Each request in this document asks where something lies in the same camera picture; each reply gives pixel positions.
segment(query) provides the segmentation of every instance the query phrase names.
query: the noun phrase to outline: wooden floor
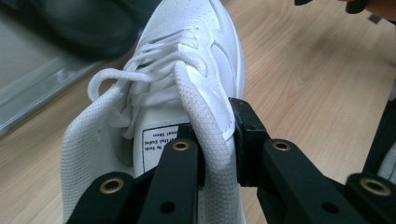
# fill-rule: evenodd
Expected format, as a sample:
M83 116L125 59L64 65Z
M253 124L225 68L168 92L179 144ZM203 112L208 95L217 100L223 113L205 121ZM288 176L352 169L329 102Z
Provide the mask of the wooden floor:
M246 60L245 100L273 138L340 182L364 164L396 78L395 30L338 1L224 0ZM61 223L62 137L88 104L89 77L0 138L0 223ZM247 223L263 223L243 189Z

